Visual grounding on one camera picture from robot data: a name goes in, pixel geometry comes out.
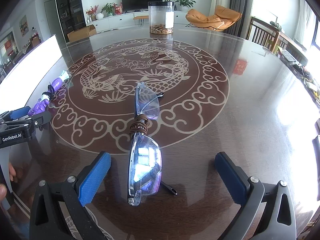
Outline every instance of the metal bolt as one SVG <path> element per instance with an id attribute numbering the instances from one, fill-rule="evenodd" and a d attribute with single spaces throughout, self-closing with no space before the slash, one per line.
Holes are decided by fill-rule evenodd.
<path id="1" fill-rule="evenodd" d="M 41 181 L 39 182 L 39 186 L 42 187 L 42 186 L 44 186 L 44 185 L 45 185 L 45 180 L 41 180 Z"/>
<path id="2" fill-rule="evenodd" d="M 76 180 L 76 177 L 75 177 L 75 176 L 70 176 L 70 177 L 67 179 L 67 181 L 68 181 L 69 183 L 75 182 L 75 180 Z"/>
<path id="3" fill-rule="evenodd" d="M 259 182 L 259 179 L 255 176 L 252 176 L 250 177 L 250 180 L 253 182 L 253 183 L 258 183 Z"/>
<path id="4" fill-rule="evenodd" d="M 282 187 L 286 187 L 286 186 L 288 185 L 288 183 L 287 183 L 286 181 L 284 181 L 284 180 L 281 180 L 281 181 L 280 181 L 280 185 L 281 185 Z"/>

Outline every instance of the purple toy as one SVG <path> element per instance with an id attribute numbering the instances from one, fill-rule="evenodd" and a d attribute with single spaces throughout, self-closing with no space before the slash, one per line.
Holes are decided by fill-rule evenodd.
<path id="1" fill-rule="evenodd" d="M 54 96 L 55 92 L 57 92 L 60 89 L 63 82 L 68 78 L 70 78 L 69 74 L 63 70 L 61 72 L 61 75 L 58 78 L 56 78 L 51 85 L 48 86 L 48 91 L 42 93 L 41 98 L 38 100 L 35 106 L 29 110 L 28 115 L 33 116 L 35 114 L 44 112 L 46 107 L 49 105 L 50 100 Z"/>

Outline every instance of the orange lounge chair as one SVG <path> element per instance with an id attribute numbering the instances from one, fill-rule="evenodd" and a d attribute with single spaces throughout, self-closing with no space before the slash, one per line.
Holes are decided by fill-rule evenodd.
<path id="1" fill-rule="evenodd" d="M 217 5 L 214 15 L 206 16 L 195 9 L 188 11 L 186 19 L 198 28 L 221 32 L 233 25 L 242 14 L 234 10 Z"/>

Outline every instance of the blue gripper pad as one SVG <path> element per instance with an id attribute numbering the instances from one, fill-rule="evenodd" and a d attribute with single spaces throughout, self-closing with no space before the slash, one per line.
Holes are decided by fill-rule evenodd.
<path id="1" fill-rule="evenodd" d="M 12 120 L 19 119 L 19 118 L 21 118 L 23 116 L 26 116 L 28 114 L 29 110 L 30 110 L 30 106 L 25 106 L 23 108 L 14 110 L 14 111 L 12 111 L 12 113 L 10 115 L 10 118 Z"/>
<path id="2" fill-rule="evenodd" d="M 91 170 L 79 186 L 79 201 L 84 205 L 91 203 L 102 180 L 111 166 L 111 156 L 107 152 L 101 152 L 90 166 Z"/>
<path id="3" fill-rule="evenodd" d="M 249 192 L 250 184 L 246 180 L 246 174 L 239 173 L 241 168 L 235 166 L 225 152 L 220 152 L 214 159 L 216 167 L 224 185 L 226 185 L 233 201 L 239 205 L 247 203 L 247 193 Z"/>

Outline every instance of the human hand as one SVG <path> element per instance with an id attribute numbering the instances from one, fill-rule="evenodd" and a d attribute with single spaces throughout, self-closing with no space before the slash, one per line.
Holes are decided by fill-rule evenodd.
<path id="1" fill-rule="evenodd" d="M 12 166 L 11 163 L 9 163 L 9 177 L 10 177 L 10 181 L 13 181 L 14 178 L 17 176 L 17 173 L 14 169 L 14 167 Z M 7 188 L 5 185 L 0 184 L 0 202 L 4 200 L 5 196 L 7 195 Z"/>

